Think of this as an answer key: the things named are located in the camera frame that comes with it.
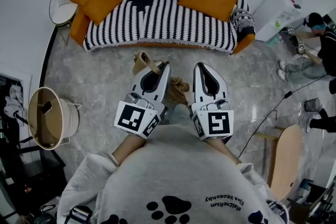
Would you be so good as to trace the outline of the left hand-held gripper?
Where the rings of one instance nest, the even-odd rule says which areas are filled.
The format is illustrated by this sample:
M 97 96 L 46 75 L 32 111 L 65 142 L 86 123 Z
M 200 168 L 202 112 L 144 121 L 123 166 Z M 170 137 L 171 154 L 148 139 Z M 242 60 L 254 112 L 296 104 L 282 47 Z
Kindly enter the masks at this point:
M 150 136 L 168 111 L 161 102 L 169 83 L 171 65 L 160 62 L 156 66 L 158 73 L 146 67 L 135 76 L 130 88 L 132 92 L 119 102 L 114 121 L 115 127 L 143 139 Z

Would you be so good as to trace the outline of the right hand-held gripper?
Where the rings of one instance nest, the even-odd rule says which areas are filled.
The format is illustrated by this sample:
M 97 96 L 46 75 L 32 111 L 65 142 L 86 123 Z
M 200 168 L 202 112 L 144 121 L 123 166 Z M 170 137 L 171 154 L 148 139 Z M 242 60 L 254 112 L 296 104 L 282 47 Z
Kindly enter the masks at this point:
M 233 135 L 234 111 L 230 109 L 227 84 L 212 67 L 197 63 L 194 67 L 191 119 L 200 140 L 224 139 Z

